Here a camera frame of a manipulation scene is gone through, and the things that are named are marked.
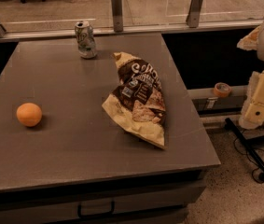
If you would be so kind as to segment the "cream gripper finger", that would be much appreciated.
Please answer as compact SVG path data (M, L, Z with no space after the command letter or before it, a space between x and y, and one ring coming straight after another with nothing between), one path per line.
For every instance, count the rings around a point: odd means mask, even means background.
M260 27L258 26L252 32L242 38L237 43L237 47L243 50L256 50L259 31Z
M244 129L252 130L264 122L264 71L252 73L246 96L239 124Z

